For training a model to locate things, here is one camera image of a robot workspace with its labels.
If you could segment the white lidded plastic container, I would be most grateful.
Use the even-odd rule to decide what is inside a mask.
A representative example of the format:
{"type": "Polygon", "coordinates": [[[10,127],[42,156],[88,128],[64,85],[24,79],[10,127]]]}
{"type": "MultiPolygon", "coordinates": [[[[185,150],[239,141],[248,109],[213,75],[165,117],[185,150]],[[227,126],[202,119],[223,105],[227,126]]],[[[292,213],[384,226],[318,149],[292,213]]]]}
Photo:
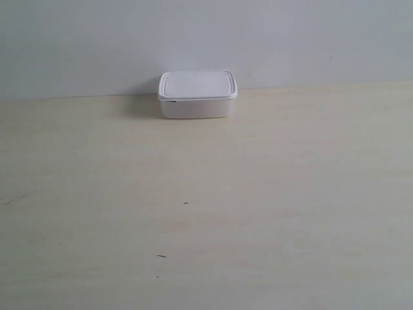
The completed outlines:
{"type": "Polygon", "coordinates": [[[226,70],[162,74],[157,97],[168,119],[226,118],[235,110],[236,79],[226,70]]]}

